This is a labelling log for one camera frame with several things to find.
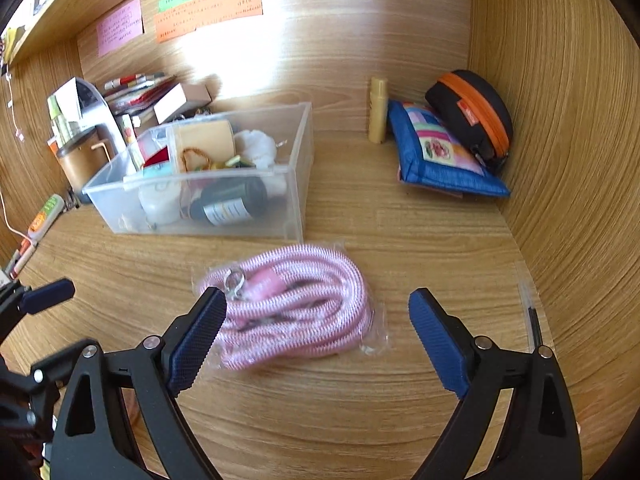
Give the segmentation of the round white powder puff case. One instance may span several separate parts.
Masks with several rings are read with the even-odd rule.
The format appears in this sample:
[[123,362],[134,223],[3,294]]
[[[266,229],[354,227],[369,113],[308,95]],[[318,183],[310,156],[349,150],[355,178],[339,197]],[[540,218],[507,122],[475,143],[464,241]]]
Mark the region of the round white powder puff case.
[[142,185],[138,199],[146,221],[152,226],[167,226],[181,218],[182,186],[179,182],[163,181]]

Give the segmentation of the dark green glass bottle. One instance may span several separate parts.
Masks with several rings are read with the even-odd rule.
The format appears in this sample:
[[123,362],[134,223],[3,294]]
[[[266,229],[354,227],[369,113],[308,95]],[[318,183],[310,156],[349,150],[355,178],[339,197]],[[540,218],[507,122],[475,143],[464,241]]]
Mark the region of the dark green glass bottle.
[[191,200],[186,212],[191,220],[206,221],[221,228],[262,218],[268,202],[261,178],[225,178],[203,188],[200,195]]

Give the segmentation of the yellow gourd charm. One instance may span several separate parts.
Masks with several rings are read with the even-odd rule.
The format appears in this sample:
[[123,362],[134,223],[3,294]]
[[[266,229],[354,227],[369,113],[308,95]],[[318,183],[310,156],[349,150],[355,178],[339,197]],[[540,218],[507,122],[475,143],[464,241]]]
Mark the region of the yellow gourd charm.
[[199,148],[185,148],[180,153],[180,162],[186,172],[255,167],[254,164],[240,155],[234,155],[224,162],[215,162]]

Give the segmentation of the red velvet pouch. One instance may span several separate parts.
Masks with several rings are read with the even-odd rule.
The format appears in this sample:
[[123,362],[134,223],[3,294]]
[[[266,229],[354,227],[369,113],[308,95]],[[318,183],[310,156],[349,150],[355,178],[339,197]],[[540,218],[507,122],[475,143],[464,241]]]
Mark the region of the red velvet pouch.
[[154,153],[151,157],[149,157],[143,164],[143,167],[151,167],[157,164],[163,164],[164,162],[168,162],[169,160],[169,154],[168,154],[168,147],[164,146],[163,148],[161,148],[160,150],[158,150],[156,153]]

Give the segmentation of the light blue sachet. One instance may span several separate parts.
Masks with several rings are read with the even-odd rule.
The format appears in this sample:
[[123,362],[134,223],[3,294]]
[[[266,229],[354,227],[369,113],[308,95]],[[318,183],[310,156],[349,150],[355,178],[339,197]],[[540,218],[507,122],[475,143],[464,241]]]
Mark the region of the light blue sachet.
[[166,178],[174,174],[174,165],[171,162],[159,162],[142,169],[142,179]]

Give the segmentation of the white paper file holder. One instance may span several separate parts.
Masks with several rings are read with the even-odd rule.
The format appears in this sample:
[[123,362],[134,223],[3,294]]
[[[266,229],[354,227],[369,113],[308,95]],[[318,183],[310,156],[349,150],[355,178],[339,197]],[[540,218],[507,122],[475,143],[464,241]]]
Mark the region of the white paper file holder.
[[117,122],[99,90],[81,78],[72,78],[47,98],[47,106],[58,147],[90,129],[99,138],[109,140],[117,155],[126,150],[126,142]]

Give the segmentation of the fruit print box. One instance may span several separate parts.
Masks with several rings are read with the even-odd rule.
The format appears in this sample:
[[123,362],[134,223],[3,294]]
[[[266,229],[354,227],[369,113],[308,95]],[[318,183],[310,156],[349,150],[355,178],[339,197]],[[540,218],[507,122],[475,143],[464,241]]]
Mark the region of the fruit print box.
[[130,151],[132,163],[137,170],[140,170],[144,165],[144,157],[140,150],[137,133],[136,130],[134,130],[134,124],[132,123],[131,117],[129,114],[122,114],[117,117],[117,122],[120,132],[122,133],[122,137]]

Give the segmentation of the red white marker pen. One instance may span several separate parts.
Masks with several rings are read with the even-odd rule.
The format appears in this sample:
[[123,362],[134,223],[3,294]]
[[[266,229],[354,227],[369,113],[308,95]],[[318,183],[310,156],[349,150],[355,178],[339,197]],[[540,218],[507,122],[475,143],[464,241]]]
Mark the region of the red white marker pen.
[[123,88],[129,88],[131,86],[135,86],[136,84],[140,84],[140,82],[146,81],[146,78],[148,78],[148,76],[146,76],[145,74],[134,74],[112,79],[104,84],[103,89],[105,92],[122,90]]

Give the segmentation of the clear plastic storage bin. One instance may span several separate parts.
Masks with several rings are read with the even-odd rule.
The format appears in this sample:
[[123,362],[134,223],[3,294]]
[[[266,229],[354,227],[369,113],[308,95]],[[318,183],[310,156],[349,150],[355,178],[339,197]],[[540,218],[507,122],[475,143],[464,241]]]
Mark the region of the clear plastic storage bin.
[[[99,211],[103,220],[115,233],[188,234],[239,237],[271,237],[279,240],[304,238],[304,221],[308,182],[314,161],[312,107],[303,102],[278,105],[254,110],[228,110],[228,112],[200,115],[181,122],[227,119],[233,135],[242,130],[262,130],[277,142],[287,140],[278,149],[276,163],[268,169],[233,168],[213,171],[177,172],[171,160],[172,130],[176,122],[156,126],[140,136],[138,143],[146,161],[164,146],[174,174],[166,178],[142,179],[142,167],[137,170],[130,151],[119,153],[105,165],[85,186],[84,192]],[[194,221],[188,216],[191,200],[198,197],[210,182],[225,178],[258,177],[266,186],[268,208],[262,218],[217,228],[206,221]],[[179,182],[181,218],[167,226],[152,226],[146,221],[138,199],[142,185],[163,181]]]

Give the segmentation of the pink sticky note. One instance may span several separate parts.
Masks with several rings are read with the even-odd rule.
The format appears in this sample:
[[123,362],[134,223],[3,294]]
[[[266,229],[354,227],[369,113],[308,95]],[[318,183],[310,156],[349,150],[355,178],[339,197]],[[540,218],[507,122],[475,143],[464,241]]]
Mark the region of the pink sticky note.
[[98,57],[107,55],[144,33],[140,0],[131,0],[96,25]]

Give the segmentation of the blue patchwork pencil case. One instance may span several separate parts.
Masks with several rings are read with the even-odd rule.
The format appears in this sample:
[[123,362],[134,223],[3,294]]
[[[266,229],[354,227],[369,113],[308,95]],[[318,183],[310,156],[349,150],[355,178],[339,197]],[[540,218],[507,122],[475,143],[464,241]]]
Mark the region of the blue patchwork pencil case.
[[389,100],[387,123],[397,146],[400,182],[456,195],[510,196],[428,106]]

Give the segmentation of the black orange zip case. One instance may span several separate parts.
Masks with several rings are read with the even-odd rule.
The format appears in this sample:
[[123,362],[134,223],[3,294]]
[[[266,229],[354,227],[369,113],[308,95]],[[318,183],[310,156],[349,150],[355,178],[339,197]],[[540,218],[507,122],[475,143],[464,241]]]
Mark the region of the black orange zip case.
[[497,90],[470,70],[443,74],[425,101],[448,130],[491,174],[500,174],[514,136],[511,114]]

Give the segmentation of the orange sticky note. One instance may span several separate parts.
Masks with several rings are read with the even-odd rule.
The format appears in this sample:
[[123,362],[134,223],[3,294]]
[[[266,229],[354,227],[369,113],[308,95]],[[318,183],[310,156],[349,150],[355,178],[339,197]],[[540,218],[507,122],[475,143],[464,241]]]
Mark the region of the orange sticky note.
[[155,40],[175,39],[204,26],[262,14],[262,0],[189,0],[154,18]]

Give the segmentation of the yellow lotion tube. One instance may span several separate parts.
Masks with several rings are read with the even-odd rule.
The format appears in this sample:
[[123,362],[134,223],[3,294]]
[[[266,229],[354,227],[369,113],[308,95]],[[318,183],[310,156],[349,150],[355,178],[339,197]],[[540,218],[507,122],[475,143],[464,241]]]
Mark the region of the yellow lotion tube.
[[381,144],[386,139],[388,88],[387,80],[372,77],[369,94],[369,128],[368,139]]

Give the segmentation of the white drawstring pouch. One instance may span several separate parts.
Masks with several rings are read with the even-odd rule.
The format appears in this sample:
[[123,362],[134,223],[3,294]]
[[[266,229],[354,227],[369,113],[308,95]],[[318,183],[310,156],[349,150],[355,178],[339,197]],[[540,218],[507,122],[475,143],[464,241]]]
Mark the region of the white drawstring pouch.
[[236,154],[257,169],[268,169],[276,163],[278,149],[288,143],[277,142],[262,130],[242,130],[233,136]]

